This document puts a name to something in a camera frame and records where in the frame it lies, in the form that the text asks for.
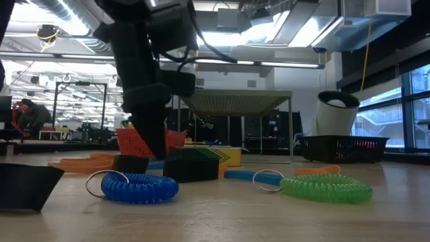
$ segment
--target green coiled keychain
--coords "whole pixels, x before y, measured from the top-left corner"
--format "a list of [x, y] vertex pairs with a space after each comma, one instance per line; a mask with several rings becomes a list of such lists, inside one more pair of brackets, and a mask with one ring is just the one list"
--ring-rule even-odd
[[357, 204], [372, 198], [372, 188], [346, 175], [301, 175], [283, 178], [282, 192], [289, 196], [318, 202]]

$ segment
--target black basket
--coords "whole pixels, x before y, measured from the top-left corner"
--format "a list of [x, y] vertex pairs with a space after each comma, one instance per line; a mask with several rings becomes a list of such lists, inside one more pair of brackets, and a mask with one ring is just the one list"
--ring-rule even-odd
[[327, 163], [380, 162], [389, 138], [362, 136], [301, 137], [302, 155], [310, 161]]

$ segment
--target window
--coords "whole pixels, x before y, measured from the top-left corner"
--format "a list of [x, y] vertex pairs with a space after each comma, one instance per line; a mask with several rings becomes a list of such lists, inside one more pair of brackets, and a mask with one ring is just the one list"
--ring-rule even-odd
[[392, 151], [430, 153], [430, 64], [396, 80], [402, 87], [386, 82], [358, 93], [371, 98], [360, 103], [351, 134], [390, 138], [386, 147], [397, 148]]
[[415, 100], [413, 106], [415, 146], [430, 149], [430, 98]]
[[362, 111], [357, 114], [352, 128], [353, 136], [390, 138], [387, 147], [404, 147], [402, 105]]
[[361, 101], [360, 107], [378, 104], [380, 102], [388, 101], [399, 97], [402, 97], [402, 89], [400, 87], [397, 87], [396, 89], [381, 93], [380, 95], [376, 95], [374, 97]]
[[421, 93], [430, 90], [430, 65], [411, 71], [412, 93]]

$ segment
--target white cylindrical container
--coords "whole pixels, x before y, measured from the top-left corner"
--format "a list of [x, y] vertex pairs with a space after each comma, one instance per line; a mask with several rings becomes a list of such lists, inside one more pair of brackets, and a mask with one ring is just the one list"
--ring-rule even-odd
[[340, 91], [319, 93], [312, 135], [349, 136], [359, 105], [359, 100], [350, 94]]

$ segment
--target blue coiled keychain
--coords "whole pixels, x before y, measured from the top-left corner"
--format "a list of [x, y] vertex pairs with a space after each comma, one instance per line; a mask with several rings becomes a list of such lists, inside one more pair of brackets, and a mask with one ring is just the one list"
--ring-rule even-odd
[[[93, 192], [89, 180], [100, 173], [109, 173], [101, 180], [105, 195]], [[171, 178], [149, 174], [120, 173], [113, 170], [98, 171], [88, 177], [87, 191], [96, 198], [127, 202], [131, 204], [152, 204], [173, 198], [179, 191], [178, 183]]]

